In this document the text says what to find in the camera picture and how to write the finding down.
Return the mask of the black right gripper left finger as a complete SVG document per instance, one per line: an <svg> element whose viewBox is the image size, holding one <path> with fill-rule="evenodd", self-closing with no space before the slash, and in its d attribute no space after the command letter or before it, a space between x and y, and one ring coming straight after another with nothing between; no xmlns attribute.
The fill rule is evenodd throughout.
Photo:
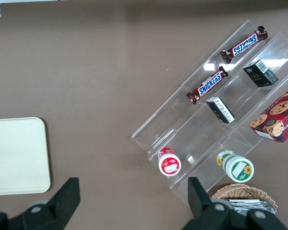
<svg viewBox="0 0 288 230"><path fill-rule="evenodd" d="M80 204L79 178L72 177L46 203L8 219L0 212L0 230L63 230Z"/></svg>

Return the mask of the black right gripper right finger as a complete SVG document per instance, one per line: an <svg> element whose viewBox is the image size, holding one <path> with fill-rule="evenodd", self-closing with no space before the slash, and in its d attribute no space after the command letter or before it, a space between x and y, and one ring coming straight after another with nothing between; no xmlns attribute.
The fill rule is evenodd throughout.
<svg viewBox="0 0 288 230"><path fill-rule="evenodd" d="M266 210L253 209L241 215L224 202L213 202L197 177L188 179L188 202L193 214L184 230L286 230L287 227Z"/></svg>

